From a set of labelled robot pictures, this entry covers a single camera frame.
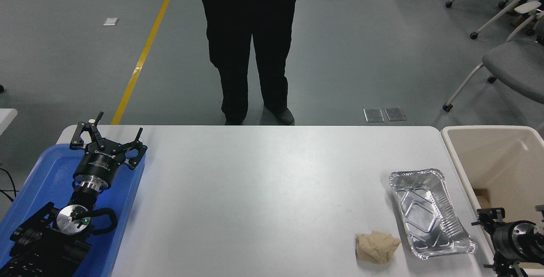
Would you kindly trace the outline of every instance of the silver metal disc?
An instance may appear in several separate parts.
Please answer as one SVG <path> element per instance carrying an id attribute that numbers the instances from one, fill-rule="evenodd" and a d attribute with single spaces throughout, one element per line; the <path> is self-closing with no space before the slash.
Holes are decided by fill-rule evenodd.
<path id="1" fill-rule="evenodd" d="M 79 234 L 85 228 L 87 228 L 87 226 L 89 226 L 91 218 L 74 220 L 74 216 L 85 211 L 87 211 L 87 208 L 81 205 L 69 205 L 62 208 L 57 215 L 57 227 L 63 234 Z"/>

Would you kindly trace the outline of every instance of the black cable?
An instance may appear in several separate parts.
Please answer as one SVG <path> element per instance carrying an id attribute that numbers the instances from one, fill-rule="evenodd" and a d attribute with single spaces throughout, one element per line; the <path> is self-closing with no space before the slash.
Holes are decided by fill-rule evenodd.
<path id="1" fill-rule="evenodd" d="M 8 193 L 4 192 L 3 190 L 0 190 L 0 192 L 2 192 L 2 194 L 4 194 L 11 202 L 13 202 L 13 198 L 9 196 Z"/>
<path id="2" fill-rule="evenodd" d="M 13 178 L 12 178 L 11 174 L 9 174 L 9 172 L 6 169 L 2 168 L 2 167 L 0 167 L 0 170 L 4 171 L 6 174 L 8 174 L 9 180 L 11 181 L 11 186 L 13 187 L 13 195 L 14 195 L 14 197 L 16 197 L 17 196 L 17 189 L 15 188 L 15 182 L 13 182 Z"/>

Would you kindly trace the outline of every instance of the aluminum foil tray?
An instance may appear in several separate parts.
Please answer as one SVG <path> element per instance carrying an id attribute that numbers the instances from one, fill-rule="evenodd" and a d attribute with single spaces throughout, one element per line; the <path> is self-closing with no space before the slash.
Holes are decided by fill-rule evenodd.
<path id="1" fill-rule="evenodd" d="M 476 251 L 476 244 L 453 211 L 441 171 L 394 172 L 389 176 L 389 185 L 417 257 L 426 260 Z"/>

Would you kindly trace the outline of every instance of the white armrest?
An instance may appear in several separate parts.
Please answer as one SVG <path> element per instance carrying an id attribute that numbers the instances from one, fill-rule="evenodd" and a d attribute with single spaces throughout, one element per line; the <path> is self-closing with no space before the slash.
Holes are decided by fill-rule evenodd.
<path id="1" fill-rule="evenodd" d="M 536 10 L 537 8 L 540 7 L 540 5 L 542 5 L 542 3 L 538 2 L 538 1 L 531 1 L 531 2 L 527 2 L 525 4 L 521 4 L 520 6 L 514 8 L 514 10 L 518 14 L 526 14 L 527 12 Z"/>

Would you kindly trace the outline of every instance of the black pants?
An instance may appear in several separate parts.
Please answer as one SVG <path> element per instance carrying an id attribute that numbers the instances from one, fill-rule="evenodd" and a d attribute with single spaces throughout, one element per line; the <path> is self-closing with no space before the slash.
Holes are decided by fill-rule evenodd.
<path id="1" fill-rule="evenodd" d="M 251 37 L 264 105 L 274 113 L 287 109 L 285 62 L 291 47 L 295 1 L 202 0 L 210 61 L 221 77 L 221 110 L 230 122 L 241 122 L 247 114 Z"/>

